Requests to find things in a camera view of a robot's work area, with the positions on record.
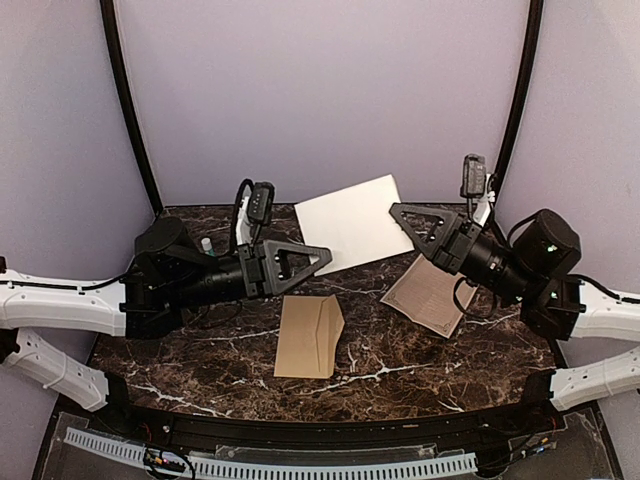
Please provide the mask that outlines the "left black corner post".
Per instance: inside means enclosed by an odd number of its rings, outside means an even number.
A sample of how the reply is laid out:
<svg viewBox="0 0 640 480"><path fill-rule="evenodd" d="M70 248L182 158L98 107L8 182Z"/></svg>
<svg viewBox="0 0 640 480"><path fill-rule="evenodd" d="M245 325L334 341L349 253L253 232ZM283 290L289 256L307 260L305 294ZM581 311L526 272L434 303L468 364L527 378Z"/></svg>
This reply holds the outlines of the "left black corner post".
<svg viewBox="0 0 640 480"><path fill-rule="evenodd" d="M100 0L99 6L114 84L125 122L126 131L133 151L134 160L149 204L152 210L155 213L158 213L163 209L163 204L144 145L131 94L119 35L116 5L112 0Z"/></svg>

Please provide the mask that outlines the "black corner post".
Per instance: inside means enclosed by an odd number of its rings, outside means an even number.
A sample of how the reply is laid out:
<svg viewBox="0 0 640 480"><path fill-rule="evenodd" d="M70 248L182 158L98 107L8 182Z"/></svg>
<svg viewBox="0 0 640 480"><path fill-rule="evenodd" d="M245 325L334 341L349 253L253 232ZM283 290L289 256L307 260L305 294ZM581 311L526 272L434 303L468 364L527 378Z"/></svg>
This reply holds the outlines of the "black corner post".
<svg viewBox="0 0 640 480"><path fill-rule="evenodd" d="M126 131L133 151L134 160L149 204L152 210L155 213L158 213L163 209L163 204L144 145L131 94L119 35L116 5L112 0L100 0L99 6L114 84L125 122Z"/></svg>
<svg viewBox="0 0 640 480"><path fill-rule="evenodd" d="M518 137L535 64L543 11L543 0L529 1L518 73L516 76L513 97L505 125L503 139L495 165L494 191L496 197L499 197L505 183Z"/></svg>

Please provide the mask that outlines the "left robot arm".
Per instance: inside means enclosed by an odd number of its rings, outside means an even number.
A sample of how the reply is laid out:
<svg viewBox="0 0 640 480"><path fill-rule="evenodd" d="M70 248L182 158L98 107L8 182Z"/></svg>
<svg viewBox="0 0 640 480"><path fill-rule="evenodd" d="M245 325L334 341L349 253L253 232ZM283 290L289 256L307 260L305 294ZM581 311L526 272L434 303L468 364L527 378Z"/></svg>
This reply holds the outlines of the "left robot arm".
<svg viewBox="0 0 640 480"><path fill-rule="evenodd" d="M264 240L226 255L201 252L176 217L157 220L134 242L128 271L77 282L1 269L1 363L89 412L120 436L141 427L126 381L83 365L45 342L38 328L84 330L128 339L162 338L200 307L280 296L332 260L326 247Z"/></svg>

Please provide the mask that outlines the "brown paper envelope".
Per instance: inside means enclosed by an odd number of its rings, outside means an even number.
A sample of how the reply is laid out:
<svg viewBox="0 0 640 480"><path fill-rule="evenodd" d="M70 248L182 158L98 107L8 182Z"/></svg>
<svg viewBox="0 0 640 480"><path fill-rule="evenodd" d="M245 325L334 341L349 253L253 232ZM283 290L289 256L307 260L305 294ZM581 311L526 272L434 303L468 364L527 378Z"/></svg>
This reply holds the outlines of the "brown paper envelope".
<svg viewBox="0 0 640 480"><path fill-rule="evenodd" d="M335 295L285 296L274 376L329 379L345 322Z"/></svg>

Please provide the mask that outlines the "white green glue stick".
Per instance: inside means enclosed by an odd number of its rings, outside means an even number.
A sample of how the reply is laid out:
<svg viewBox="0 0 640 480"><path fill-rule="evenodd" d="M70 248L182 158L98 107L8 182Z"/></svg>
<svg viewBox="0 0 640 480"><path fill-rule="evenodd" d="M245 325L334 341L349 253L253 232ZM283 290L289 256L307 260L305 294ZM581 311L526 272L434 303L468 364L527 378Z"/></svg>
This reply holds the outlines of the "white green glue stick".
<svg viewBox="0 0 640 480"><path fill-rule="evenodd" d="M204 251L205 254L207 254L209 256L212 256L212 257L216 256L214 248L213 248L212 241L211 241L211 239L209 237L205 237L205 238L203 238L201 240L201 246L202 246L203 251Z"/></svg>

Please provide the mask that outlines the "beige ornate letter sheet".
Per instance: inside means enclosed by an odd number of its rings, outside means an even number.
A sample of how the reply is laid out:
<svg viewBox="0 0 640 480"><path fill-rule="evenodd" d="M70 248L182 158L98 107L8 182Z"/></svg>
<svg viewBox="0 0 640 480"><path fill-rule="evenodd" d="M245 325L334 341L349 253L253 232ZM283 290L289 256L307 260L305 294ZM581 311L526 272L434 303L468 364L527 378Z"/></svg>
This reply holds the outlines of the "beige ornate letter sheet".
<svg viewBox="0 0 640 480"><path fill-rule="evenodd" d="M392 175L386 175L295 205L304 243L331 250L327 275L407 253L409 237L389 214L400 201Z"/></svg>

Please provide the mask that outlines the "right black corner post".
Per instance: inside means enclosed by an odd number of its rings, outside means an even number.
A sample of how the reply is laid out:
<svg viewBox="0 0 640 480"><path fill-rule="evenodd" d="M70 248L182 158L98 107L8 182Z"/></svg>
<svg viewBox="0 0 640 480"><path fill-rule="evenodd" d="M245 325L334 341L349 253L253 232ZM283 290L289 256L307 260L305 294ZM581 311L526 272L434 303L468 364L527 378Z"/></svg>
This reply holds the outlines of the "right black corner post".
<svg viewBox="0 0 640 480"><path fill-rule="evenodd" d="M518 73L516 76L513 97L505 125L503 139L495 165L494 191L496 197L499 197L505 183L518 137L535 64L543 11L543 0L529 1Z"/></svg>

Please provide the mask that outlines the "black front table rail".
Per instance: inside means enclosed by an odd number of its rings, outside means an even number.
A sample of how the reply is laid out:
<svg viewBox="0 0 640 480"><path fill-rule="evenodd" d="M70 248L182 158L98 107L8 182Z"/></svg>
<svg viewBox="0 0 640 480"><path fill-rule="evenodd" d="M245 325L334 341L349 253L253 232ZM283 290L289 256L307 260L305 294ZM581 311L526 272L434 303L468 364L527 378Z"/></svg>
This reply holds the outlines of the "black front table rail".
<svg viewBox="0 0 640 480"><path fill-rule="evenodd" d="M108 374L115 392L107 396L107 405L93 414L93 420L116 434L184 450L212 450L222 445L297 450L422 444L473 447L502 444L561 426L561 414L548 396L534 392L548 378L547 372L533 375L519 402L485 410L404 420L294 423L222 419L135 406L124 379Z"/></svg>

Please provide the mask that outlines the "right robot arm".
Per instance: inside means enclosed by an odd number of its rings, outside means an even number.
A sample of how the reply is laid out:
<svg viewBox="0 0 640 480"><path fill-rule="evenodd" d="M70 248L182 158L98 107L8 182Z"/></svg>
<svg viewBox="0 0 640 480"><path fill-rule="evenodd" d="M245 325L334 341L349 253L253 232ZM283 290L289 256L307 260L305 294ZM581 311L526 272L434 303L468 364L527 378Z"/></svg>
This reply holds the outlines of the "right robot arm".
<svg viewBox="0 0 640 480"><path fill-rule="evenodd" d="M538 336L639 341L638 298L574 272L580 237L556 212L541 209L521 221L524 230L511 245L492 239L471 217L446 209L395 203L389 213L433 266L486 288L494 306L519 306L521 321ZM527 378L510 424L530 434L547 420L548 403L566 411L638 387L638 348L537 372Z"/></svg>

